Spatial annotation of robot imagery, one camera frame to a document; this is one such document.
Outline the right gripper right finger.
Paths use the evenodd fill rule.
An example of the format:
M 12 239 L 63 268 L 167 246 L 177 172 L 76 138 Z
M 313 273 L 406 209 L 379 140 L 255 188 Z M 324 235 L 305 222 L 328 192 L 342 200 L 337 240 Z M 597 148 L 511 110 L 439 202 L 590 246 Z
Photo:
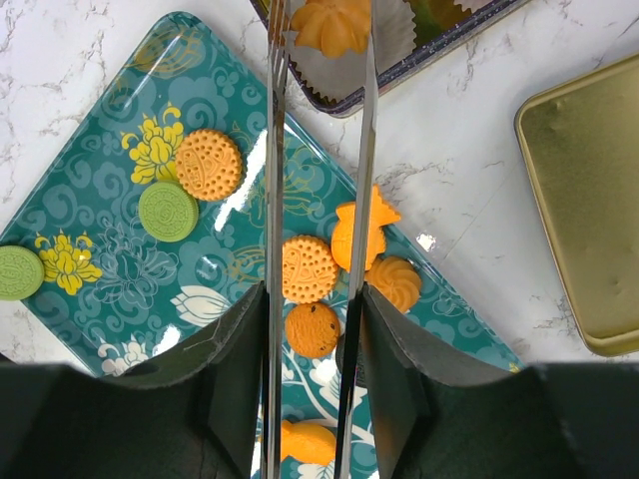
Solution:
M 361 350 L 383 478 L 634 478 L 636 363 L 509 372 L 363 291 Z

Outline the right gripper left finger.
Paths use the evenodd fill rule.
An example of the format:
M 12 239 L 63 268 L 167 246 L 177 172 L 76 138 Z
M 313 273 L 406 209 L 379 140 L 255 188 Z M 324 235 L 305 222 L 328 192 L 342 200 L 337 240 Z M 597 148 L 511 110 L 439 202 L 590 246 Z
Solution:
M 5 478 L 246 478 L 252 469 L 267 295 L 126 373 L 1 366 Z

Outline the gold tin lid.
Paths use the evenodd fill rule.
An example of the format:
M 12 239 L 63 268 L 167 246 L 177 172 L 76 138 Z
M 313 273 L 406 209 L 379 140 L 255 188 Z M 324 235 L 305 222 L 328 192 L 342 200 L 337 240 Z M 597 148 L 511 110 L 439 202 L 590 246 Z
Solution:
M 638 57 L 529 98 L 515 132 L 576 327 L 638 349 Z

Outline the metal tongs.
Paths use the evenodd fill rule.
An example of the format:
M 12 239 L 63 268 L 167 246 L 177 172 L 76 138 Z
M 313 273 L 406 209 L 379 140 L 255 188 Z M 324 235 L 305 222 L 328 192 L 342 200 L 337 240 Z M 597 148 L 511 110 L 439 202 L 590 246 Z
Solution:
M 352 415 L 363 308 L 363 276 L 371 210 L 372 173 L 375 157 L 378 78 L 375 54 L 378 50 L 377 20 L 380 1 L 370 3 L 370 31 L 365 61 L 363 116 L 357 168 L 355 222 L 352 234 L 351 267 L 345 322 L 343 366 L 340 382 L 334 476 L 350 474 Z M 267 437 L 263 440 L 264 478 L 281 476 L 281 398 L 283 318 L 283 224 L 284 224 L 284 132 L 289 48 L 284 29 L 290 26 L 291 4 L 273 1 L 268 25 L 268 128 L 265 165 L 266 237 L 265 279 L 269 297 L 268 355 L 264 380 L 263 420 Z

